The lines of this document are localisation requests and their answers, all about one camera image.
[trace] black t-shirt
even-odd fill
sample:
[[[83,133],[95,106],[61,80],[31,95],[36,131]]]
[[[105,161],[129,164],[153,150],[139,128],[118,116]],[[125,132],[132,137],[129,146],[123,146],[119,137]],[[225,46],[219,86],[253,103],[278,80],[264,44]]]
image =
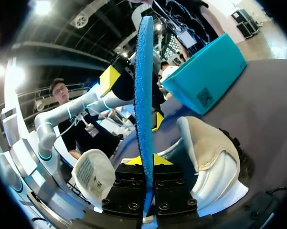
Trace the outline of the black t-shirt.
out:
[[[97,116],[91,116],[87,110],[82,111],[81,115],[88,124],[91,123],[97,129],[98,133],[92,137],[93,135],[85,130],[85,123],[80,121],[76,126],[72,126],[62,135],[62,139],[67,150],[75,150],[77,143],[82,153],[90,149],[99,149],[110,157],[119,144],[119,138],[117,136],[113,136],[99,123],[97,123]],[[73,121],[74,118],[60,123],[58,125],[60,133],[64,132],[73,123]]]
[[[202,16],[201,6],[209,7],[207,3],[201,0],[154,0],[152,5],[153,10],[160,16],[170,33],[178,36],[174,30],[175,26],[172,23],[174,22],[196,40],[197,43],[194,46],[186,48],[190,56],[218,38],[213,27]]]

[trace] white robotic arm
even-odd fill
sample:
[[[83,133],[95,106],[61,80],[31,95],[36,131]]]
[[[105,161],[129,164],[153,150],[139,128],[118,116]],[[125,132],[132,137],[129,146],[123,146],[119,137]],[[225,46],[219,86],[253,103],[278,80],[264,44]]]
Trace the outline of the white robotic arm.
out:
[[[89,91],[86,94],[74,99],[64,105],[61,105],[51,111],[40,113],[35,118],[35,128],[39,138],[38,154],[43,160],[50,160],[52,157],[52,147],[57,139],[54,132],[54,126],[79,114],[86,108],[90,115],[96,115],[97,112],[131,104],[131,101],[120,100],[113,92],[97,99],[94,92]]]

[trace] blue foam pad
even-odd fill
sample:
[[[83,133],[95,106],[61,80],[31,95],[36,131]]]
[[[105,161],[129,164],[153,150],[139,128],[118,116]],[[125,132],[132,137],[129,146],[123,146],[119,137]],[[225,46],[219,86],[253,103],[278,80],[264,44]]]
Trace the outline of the blue foam pad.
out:
[[[137,39],[134,104],[139,151],[146,176],[145,216],[153,199],[153,153],[155,152],[151,129],[153,42],[153,18],[143,17]]]

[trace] teal box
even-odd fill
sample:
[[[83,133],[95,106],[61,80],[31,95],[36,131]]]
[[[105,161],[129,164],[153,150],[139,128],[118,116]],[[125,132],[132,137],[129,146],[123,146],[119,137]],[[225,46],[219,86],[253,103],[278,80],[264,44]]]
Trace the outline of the teal box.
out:
[[[194,54],[162,84],[183,105],[206,114],[240,76],[247,63],[225,34]]]

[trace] gray work surface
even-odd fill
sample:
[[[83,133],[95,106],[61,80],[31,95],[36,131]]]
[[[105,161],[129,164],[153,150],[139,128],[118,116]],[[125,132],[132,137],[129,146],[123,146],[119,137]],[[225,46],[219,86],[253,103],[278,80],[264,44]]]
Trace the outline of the gray work surface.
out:
[[[174,98],[166,101],[161,108],[165,120],[153,133],[157,152],[167,149],[181,137],[176,127],[178,117],[199,117]],[[237,137],[244,152],[254,162],[249,192],[236,207],[258,191],[287,186],[287,60],[249,62],[204,120]],[[136,133],[132,133],[115,155],[114,167],[122,158],[138,155]],[[281,191],[276,196],[284,194],[285,191]]]

